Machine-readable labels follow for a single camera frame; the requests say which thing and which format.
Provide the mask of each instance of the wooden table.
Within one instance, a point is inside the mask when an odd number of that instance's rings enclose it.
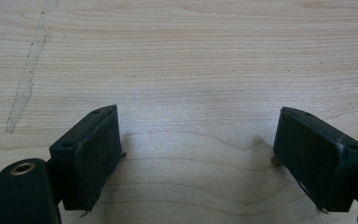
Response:
[[[68,223],[356,223],[269,159],[280,108],[358,140],[358,1],[0,0],[0,171],[117,105],[128,157]]]

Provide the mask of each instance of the screw hole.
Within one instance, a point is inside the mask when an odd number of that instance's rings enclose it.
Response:
[[[348,147],[350,147],[353,150],[358,150],[358,146],[356,145],[348,145]]]
[[[73,143],[64,143],[64,144],[62,144],[62,146],[63,147],[69,147],[69,146],[71,146]]]
[[[33,162],[25,162],[20,165],[17,165],[14,167],[10,173],[12,175],[24,175],[34,169],[34,163]]]

